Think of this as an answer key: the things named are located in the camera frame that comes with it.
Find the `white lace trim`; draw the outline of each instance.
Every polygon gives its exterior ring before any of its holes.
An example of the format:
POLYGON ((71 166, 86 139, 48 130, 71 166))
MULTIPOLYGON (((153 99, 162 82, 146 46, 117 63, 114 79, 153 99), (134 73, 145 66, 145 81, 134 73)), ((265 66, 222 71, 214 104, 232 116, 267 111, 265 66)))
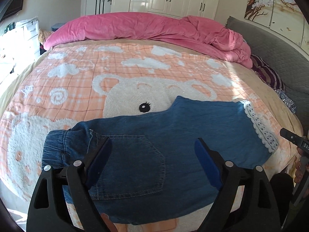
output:
POLYGON ((258 116, 255 114, 250 101, 243 100, 240 102, 244 105, 245 114, 248 116, 248 118, 251 119, 255 132, 262 140, 262 143, 266 148, 268 148, 270 153, 275 152, 279 146, 279 142, 276 136, 268 131, 266 126, 260 121, 258 116))

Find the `blue container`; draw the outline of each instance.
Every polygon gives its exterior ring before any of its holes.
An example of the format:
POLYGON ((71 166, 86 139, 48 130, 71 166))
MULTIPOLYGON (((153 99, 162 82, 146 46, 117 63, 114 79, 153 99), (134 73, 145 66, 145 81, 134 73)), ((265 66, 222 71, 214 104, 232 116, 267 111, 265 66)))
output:
POLYGON ((55 32, 58 30, 60 27, 64 26, 65 23, 56 23, 55 25, 52 26, 52 31, 55 32))

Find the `pink duvet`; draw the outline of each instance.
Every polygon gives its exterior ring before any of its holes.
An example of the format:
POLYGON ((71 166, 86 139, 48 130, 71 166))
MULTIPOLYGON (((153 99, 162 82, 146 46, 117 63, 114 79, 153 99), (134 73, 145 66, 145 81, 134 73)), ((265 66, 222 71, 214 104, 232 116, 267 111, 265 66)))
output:
POLYGON ((241 34, 214 20, 194 16, 180 20, 137 12, 84 16, 68 22, 52 34, 44 49, 86 39, 116 38, 167 42, 252 68, 251 50, 241 34))

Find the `denim pants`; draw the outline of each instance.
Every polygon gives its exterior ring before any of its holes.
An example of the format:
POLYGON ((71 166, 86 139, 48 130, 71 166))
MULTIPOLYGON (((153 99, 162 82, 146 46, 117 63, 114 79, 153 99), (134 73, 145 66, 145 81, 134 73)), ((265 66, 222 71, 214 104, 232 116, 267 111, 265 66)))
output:
MULTIPOLYGON (((166 111, 79 122, 51 131, 42 167, 65 167, 96 149, 105 137, 112 154, 89 193, 112 222, 134 225, 177 218, 212 203, 212 187, 194 153, 203 138, 225 160, 244 168, 271 156, 241 102, 193 101, 178 96, 166 111)), ((65 198, 73 203, 64 187, 65 198)))

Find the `wall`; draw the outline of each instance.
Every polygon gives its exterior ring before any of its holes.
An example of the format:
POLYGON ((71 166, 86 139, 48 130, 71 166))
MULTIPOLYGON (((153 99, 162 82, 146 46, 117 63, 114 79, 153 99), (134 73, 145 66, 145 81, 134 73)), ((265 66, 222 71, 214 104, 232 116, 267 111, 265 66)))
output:
POLYGON ((50 30, 55 23, 68 22, 80 15, 81 0, 24 0, 23 9, 1 23, 0 35, 11 22, 38 16, 40 28, 50 30))
POLYGON ((232 16, 232 17, 237 18, 239 20, 253 24, 257 27, 260 27, 260 28, 266 30, 267 32, 269 32, 271 34, 274 34, 275 36, 279 37, 280 39, 284 40, 285 42, 287 42, 288 44, 293 46, 295 49, 297 49, 300 53, 302 53, 306 58, 309 59, 309 55, 305 51, 303 51, 298 45, 296 45, 295 43, 293 43, 289 39, 278 34, 277 32, 270 30, 269 28, 267 28, 263 25, 260 25, 258 23, 244 19, 246 8, 247 8, 247 3, 248 3, 248 0, 219 0, 215 20, 220 22, 221 24, 225 25, 229 16, 232 16))

